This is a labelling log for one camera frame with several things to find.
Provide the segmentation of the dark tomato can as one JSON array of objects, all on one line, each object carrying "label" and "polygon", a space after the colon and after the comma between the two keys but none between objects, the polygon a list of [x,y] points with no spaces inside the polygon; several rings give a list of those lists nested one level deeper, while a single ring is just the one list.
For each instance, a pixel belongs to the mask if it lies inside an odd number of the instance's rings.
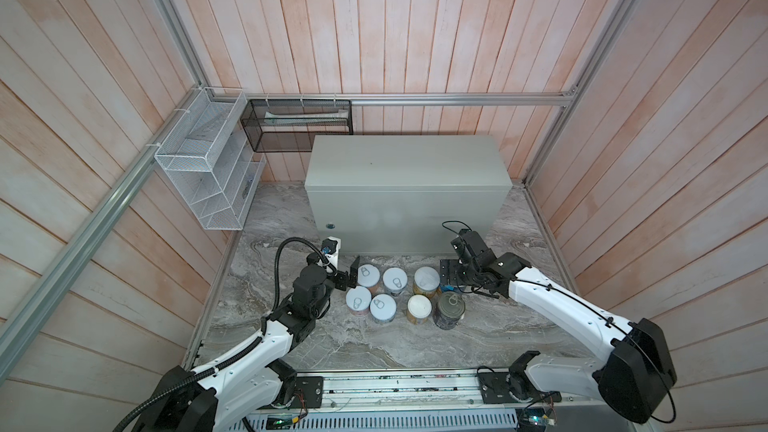
[{"label": "dark tomato can", "polygon": [[455,328],[466,312],[466,304],[459,293],[448,291],[441,294],[436,303],[433,319],[443,330]]}]

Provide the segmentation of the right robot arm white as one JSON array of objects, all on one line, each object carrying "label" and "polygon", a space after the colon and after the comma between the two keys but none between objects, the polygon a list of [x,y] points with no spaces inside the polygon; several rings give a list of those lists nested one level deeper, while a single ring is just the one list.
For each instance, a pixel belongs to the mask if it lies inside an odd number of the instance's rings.
[{"label": "right robot arm white", "polygon": [[558,394],[600,400],[622,418],[643,424],[671,398],[677,374],[662,329],[632,322],[585,301],[513,253],[488,259],[443,259],[441,283],[504,297],[540,313],[592,354],[562,358],[531,350],[503,373],[502,399],[538,405]]}]

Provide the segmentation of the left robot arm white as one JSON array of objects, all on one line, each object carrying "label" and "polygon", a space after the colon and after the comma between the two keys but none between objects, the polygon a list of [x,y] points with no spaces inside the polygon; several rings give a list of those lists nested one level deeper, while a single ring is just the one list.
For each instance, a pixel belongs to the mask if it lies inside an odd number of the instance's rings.
[{"label": "left robot arm white", "polygon": [[357,286],[360,259],[348,271],[308,264],[293,292],[260,329],[218,358],[187,371],[169,370],[150,398],[116,426],[123,431],[224,431],[253,410],[293,395],[295,371],[282,358],[314,330],[335,290]]}]

